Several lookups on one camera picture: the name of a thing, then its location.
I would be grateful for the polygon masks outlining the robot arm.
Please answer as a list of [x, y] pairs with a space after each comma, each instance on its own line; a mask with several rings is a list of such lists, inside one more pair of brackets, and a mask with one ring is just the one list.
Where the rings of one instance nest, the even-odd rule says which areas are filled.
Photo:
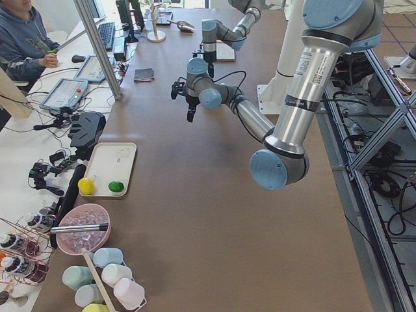
[[197, 105], [227, 105], [264, 147], [250, 159], [250, 172], [264, 189], [275, 190], [301, 180], [309, 169], [303, 147], [326, 83], [342, 53], [375, 47], [381, 37], [383, 1], [306, 1], [303, 51], [285, 95], [278, 121], [272, 123], [237, 86], [216, 84], [208, 64], [194, 57], [187, 64], [183, 88], [191, 120]]
[[201, 50], [204, 61], [208, 64], [208, 74], [214, 77], [214, 63], [217, 61], [217, 41], [225, 43], [234, 51], [239, 51], [244, 45], [251, 28], [261, 18], [263, 5], [258, 0], [228, 1], [228, 3], [243, 17], [233, 29], [226, 27], [218, 19], [203, 19], [201, 21]]

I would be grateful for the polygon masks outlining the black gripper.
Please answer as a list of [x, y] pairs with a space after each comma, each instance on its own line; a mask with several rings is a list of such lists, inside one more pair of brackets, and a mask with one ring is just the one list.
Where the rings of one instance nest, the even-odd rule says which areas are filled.
[[214, 64], [216, 62], [216, 51], [205, 51], [203, 53], [203, 59], [209, 65], [209, 76], [214, 77]]
[[196, 107], [200, 104], [199, 98], [186, 95], [186, 102], [188, 103], [187, 122], [193, 122]]

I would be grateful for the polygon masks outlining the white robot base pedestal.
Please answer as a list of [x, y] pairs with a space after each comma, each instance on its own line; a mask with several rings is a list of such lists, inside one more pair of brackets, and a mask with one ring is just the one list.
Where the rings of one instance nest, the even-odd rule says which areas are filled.
[[259, 110], [265, 115], [281, 113], [302, 54], [302, 33], [306, 29], [302, 16], [303, 5], [302, 0], [293, 1], [274, 78], [268, 84], [257, 85]]

